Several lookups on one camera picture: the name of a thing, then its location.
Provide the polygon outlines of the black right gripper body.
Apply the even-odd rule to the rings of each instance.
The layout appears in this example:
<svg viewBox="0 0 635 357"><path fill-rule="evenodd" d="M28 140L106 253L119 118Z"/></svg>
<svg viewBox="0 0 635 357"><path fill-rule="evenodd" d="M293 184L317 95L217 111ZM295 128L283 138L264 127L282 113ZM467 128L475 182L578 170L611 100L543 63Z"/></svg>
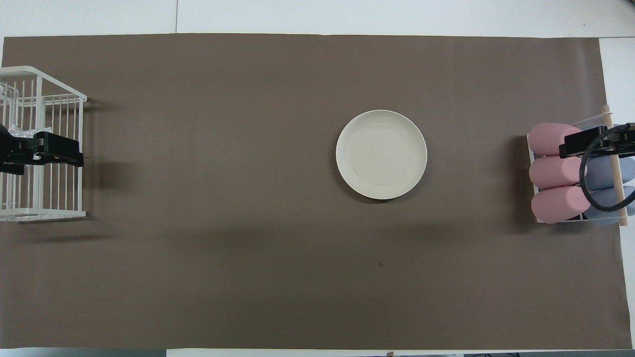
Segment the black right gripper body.
<svg viewBox="0 0 635 357"><path fill-rule="evenodd" d="M635 124L626 123L608 129L604 133L603 153L619 158L635 155Z"/></svg>

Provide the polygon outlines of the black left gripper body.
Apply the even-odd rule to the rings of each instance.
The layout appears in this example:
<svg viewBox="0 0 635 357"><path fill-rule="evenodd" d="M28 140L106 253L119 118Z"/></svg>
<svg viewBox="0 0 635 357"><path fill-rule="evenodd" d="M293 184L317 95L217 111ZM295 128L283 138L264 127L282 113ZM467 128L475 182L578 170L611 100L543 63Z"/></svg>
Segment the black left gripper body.
<svg viewBox="0 0 635 357"><path fill-rule="evenodd" d="M0 125L0 171L14 176L25 174L26 166L38 164L34 145L34 134L14 136L3 124Z"/></svg>

